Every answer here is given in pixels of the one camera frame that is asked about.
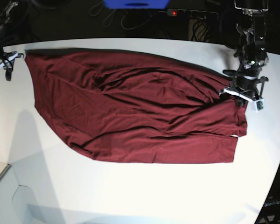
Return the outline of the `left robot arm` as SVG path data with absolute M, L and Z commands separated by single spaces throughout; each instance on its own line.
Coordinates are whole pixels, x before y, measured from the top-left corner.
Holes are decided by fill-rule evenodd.
M 241 11 L 236 25 L 240 34 L 239 46 L 234 54 L 239 59 L 237 70 L 224 70 L 223 73 L 231 78 L 229 85 L 219 91 L 219 95 L 229 94 L 236 97 L 238 106 L 245 101 L 252 104 L 256 112 L 265 109 L 262 97 L 267 77 L 260 77 L 262 68 L 267 65 L 269 58 L 266 49 L 266 12 L 267 0 L 235 0 L 234 7 Z

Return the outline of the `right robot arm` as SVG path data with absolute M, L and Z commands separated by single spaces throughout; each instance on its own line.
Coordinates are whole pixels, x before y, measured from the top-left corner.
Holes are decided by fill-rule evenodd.
M 18 0 L 9 0 L 7 3 L 0 3 L 0 69 L 5 70 L 5 79 L 11 81 L 12 73 L 14 70 L 14 62 L 17 58 L 23 58 L 24 54 L 17 51 L 5 52 L 3 49 L 3 43 L 8 38 L 3 37 L 5 31 L 4 28 L 11 21 L 12 10 L 19 5 Z

